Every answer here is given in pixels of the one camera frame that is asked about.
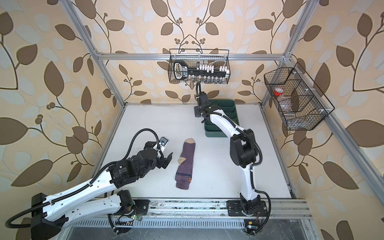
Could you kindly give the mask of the green plastic divided tray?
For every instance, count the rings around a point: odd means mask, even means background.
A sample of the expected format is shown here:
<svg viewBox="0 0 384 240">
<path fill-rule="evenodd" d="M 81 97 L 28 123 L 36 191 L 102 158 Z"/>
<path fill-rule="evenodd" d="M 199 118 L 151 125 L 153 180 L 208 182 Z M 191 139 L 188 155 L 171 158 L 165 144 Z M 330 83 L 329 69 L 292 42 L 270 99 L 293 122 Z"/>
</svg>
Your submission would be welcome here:
<svg viewBox="0 0 384 240">
<path fill-rule="evenodd" d="M 210 100 L 211 105 L 206 108 L 204 128 L 209 138 L 231 138 L 239 135 L 239 118 L 234 100 Z"/>
</svg>

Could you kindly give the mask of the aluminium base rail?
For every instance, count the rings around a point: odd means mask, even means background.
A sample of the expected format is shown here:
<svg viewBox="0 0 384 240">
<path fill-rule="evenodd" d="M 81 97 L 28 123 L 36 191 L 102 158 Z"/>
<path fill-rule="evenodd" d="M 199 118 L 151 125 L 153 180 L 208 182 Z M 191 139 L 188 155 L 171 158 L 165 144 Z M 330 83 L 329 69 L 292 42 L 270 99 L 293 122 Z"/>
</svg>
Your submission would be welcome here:
<svg viewBox="0 0 384 240">
<path fill-rule="evenodd" d="M 264 199 L 256 213 L 245 215 L 239 199 L 207 198 L 136 198 L 137 214 L 148 218 L 265 218 L 271 210 L 271 219 L 311 220 L 307 201 L 300 199 Z"/>
</svg>

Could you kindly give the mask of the purple striped sock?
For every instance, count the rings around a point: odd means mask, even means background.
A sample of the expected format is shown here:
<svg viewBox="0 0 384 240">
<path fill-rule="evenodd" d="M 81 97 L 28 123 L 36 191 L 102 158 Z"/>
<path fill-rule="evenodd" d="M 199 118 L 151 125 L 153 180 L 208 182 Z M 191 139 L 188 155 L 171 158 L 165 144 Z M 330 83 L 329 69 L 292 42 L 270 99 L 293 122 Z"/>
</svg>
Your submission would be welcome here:
<svg viewBox="0 0 384 240">
<path fill-rule="evenodd" d="M 176 172 L 176 187 L 181 190 L 188 190 L 192 181 L 194 154 L 196 142 L 189 138 L 184 142 L 183 151 L 179 157 L 179 167 Z"/>
</svg>

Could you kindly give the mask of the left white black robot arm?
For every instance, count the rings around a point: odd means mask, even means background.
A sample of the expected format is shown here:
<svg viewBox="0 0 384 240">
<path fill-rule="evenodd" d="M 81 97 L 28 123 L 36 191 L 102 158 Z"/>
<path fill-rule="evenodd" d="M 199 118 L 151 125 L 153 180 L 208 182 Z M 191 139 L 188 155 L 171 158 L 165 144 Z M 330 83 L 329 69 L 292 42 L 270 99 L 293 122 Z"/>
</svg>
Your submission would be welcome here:
<svg viewBox="0 0 384 240">
<path fill-rule="evenodd" d="M 136 155 L 106 164 L 84 183 L 55 195 L 35 195 L 31 208 L 8 219 L 6 228 L 28 228 L 33 240 L 49 240 L 63 227 L 86 218 L 137 209 L 130 192 L 122 187 L 144 178 L 154 168 L 166 169 L 172 159 L 163 153 L 168 142 L 165 137 L 156 137 Z"/>
</svg>

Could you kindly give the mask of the red capped clear container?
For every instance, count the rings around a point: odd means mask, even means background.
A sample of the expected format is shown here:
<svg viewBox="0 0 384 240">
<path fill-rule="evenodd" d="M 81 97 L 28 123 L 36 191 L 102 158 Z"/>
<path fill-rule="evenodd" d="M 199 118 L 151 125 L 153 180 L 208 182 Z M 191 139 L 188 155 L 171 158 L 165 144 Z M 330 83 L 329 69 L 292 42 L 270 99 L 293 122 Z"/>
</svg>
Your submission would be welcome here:
<svg viewBox="0 0 384 240">
<path fill-rule="evenodd" d="M 273 91 L 274 93 L 274 96 L 276 98 L 281 98 L 284 96 L 284 89 L 283 88 L 280 88 L 280 87 L 276 87 Z"/>
</svg>

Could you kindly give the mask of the black socket set holder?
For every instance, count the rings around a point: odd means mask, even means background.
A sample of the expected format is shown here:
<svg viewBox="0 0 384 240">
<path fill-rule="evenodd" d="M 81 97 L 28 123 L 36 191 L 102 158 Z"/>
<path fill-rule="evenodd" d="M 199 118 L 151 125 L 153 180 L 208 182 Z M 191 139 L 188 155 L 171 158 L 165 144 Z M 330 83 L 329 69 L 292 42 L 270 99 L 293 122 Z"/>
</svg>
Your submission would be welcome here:
<svg viewBox="0 0 384 240">
<path fill-rule="evenodd" d="M 231 71 L 227 66 L 203 65 L 199 62 L 189 66 L 185 61 L 176 60 L 172 64 L 171 73 L 175 79 L 184 81 L 226 81 L 230 78 Z"/>
</svg>

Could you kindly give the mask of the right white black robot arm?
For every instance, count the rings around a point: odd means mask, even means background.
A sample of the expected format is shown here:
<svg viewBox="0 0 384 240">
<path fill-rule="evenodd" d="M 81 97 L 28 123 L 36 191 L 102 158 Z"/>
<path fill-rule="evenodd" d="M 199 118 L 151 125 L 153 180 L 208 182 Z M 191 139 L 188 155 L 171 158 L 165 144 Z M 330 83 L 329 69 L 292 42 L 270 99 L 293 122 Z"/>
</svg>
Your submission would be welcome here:
<svg viewBox="0 0 384 240">
<path fill-rule="evenodd" d="M 198 105 L 195 107 L 195 116 L 210 121 L 230 139 L 230 157 L 242 173 L 241 213 L 253 217 L 260 213 L 261 208 L 266 211 L 263 222 L 245 226 L 245 233 L 255 236 L 268 222 L 272 210 L 269 194 L 258 190 L 254 181 L 254 168 L 263 162 L 261 148 L 255 140 L 254 132 L 240 127 L 218 105 L 213 104 L 206 93 L 197 93 L 196 100 Z"/>
</svg>

